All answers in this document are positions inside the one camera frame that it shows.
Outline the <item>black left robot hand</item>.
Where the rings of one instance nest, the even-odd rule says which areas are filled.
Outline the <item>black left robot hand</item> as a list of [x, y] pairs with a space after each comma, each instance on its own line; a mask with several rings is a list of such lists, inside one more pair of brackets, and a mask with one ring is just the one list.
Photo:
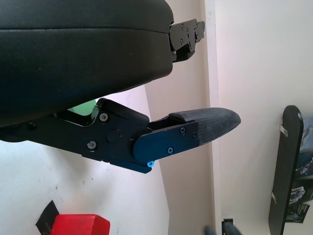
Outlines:
[[164, 0], [3, 0], [0, 139], [32, 141], [148, 173], [156, 160], [240, 123], [225, 108], [149, 118], [106, 96], [168, 76], [204, 38]]

